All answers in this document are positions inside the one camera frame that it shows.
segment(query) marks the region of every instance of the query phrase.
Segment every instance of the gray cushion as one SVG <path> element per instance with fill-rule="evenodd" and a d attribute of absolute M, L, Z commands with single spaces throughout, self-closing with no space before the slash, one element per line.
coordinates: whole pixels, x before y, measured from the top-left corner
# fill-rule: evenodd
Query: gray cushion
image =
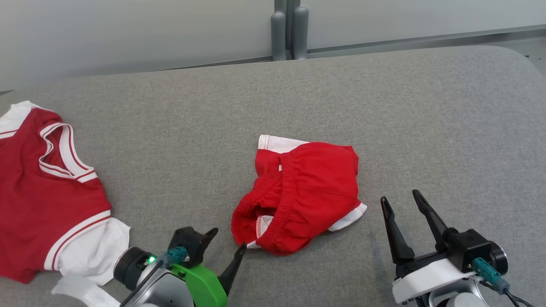
<path fill-rule="evenodd" d="M 80 158 L 132 227 L 131 245 L 159 253 L 179 227 L 218 227 L 204 260 L 218 273 L 237 248 L 231 214 L 256 177 L 261 133 L 352 145 L 364 217 L 291 256 L 249 251 L 231 306 L 396 306 L 379 199 L 389 198 L 416 253 L 431 252 L 413 188 L 449 226 L 499 243 L 512 292 L 539 306 L 545 97 L 525 58 L 472 46 L 69 79 L 6 94 L 0 113 L 30 100 L 74 126 Z M 60 278 L 0 278 L 0 297 L 6 306 L 81 305 L 50 294 Z M 116 281 L 105 289 L 119 300 L 129 293 Z M 482 292 L 491 306 L 510 306 Z"/>

